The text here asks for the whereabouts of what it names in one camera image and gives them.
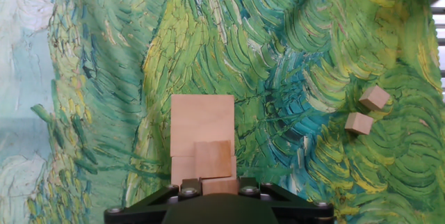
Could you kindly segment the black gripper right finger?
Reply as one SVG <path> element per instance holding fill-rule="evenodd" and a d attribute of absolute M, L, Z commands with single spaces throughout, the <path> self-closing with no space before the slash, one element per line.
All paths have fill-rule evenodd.
<path fill-rule="evenodd" d="M 272 182 L 259 183 L 253 177 L 238 178 L 238 195 L 254 198 L 277 223 L 334 224 L 334 207 L 326 201 L 309 202 Z"/>

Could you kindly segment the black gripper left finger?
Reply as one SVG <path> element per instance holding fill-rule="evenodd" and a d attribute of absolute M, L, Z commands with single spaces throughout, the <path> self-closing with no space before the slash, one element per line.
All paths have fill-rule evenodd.
<path fill-rule="evenodd" d="M 169 208 L 184 200 L 200 197 L 200 179 L 184 179 L 180 186 L 169 184 L 130 207 L 110 207 L 104 211 L 105 224 L 161 223 Z"/>

